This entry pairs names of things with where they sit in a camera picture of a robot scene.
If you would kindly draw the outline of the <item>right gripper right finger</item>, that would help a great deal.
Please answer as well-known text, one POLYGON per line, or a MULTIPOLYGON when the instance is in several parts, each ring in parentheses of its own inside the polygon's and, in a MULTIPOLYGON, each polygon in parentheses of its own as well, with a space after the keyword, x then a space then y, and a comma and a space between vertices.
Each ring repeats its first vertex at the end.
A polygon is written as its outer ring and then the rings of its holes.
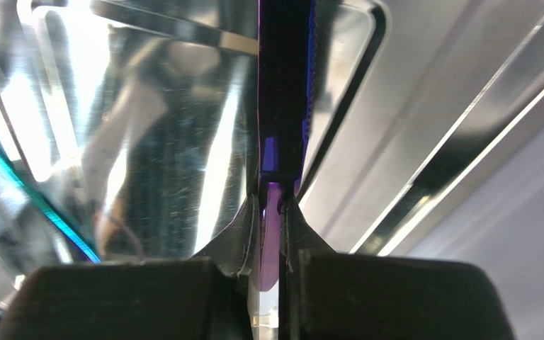
POLYGON ((513 339, 468 263, 335 252, 295 199, 280 210, 280 339, 513 339))

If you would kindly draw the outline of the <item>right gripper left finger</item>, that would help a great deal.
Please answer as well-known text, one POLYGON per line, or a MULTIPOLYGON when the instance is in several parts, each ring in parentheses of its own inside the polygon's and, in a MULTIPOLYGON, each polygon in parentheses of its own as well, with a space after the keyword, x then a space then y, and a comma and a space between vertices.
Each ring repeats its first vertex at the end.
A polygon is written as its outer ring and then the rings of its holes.
POLYGON ((251 339, 258 223, 249 195, 190 259, 40 268, 0 320, 0 339, 251 339))

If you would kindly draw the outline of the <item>purple iridescent knife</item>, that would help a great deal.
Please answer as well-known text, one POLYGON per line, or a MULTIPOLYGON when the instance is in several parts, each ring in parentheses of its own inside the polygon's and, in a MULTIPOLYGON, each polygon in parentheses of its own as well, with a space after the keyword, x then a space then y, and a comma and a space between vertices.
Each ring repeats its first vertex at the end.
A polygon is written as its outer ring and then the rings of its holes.
POLYGON ((257 114, 264 233, 260 290, 279 279, 281 208, 300 189, 309 141, 316 1, 260 1, 257 114))

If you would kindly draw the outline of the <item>iridescent spoon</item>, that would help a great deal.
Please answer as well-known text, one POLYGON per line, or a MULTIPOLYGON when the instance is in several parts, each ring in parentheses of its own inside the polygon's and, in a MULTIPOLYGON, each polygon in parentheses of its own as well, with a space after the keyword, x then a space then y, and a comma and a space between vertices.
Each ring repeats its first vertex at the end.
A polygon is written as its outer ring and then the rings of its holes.
POLYGON ((44 215, 69 241, 71 241, 89 261, 95 264, 102 262, 101 258, 96 253, 95 244, 90 242, 80 233, 79 222, 71 215, 56 208, 43 193, 20 176, 14 169, 13 164, 4 156, 1 148, 0 174, 8 182, 12 183, 13 187, 24 192, 28 196, 29 201, 38 208, 41 214, 44 215))

